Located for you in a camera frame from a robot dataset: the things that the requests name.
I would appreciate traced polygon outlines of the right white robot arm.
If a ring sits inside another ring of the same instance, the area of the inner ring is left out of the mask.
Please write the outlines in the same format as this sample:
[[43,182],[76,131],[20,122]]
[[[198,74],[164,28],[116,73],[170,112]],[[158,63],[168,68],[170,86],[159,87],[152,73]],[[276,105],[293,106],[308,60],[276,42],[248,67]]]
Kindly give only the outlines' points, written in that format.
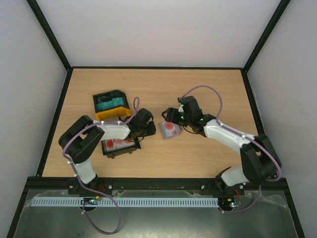
[[221,123],[215,116],[204,114],[193,96],[178,98],[179,108],[162,112],[166,122],[191,127],[193,133],[214,139],[231,148],[241,157],[241,166],[229,167],[217,176],[216,189],[227,194],[233,186],[277,180],[281,176],[281,162],[270,139],[260,134],[245,134]]

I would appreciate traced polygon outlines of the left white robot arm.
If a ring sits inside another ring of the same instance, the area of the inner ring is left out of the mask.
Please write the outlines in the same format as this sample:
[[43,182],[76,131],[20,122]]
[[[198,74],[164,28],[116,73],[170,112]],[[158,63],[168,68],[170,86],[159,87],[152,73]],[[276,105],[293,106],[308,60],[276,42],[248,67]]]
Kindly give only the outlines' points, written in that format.
[[123,121],[96,121],[82,116],[59,138],[58,143],[75,176],[82,183],[89,184],[97,177],[90,157],[100,142],[122,141],[136,146],[139,140],[155,133],[153,114],[141,108]]

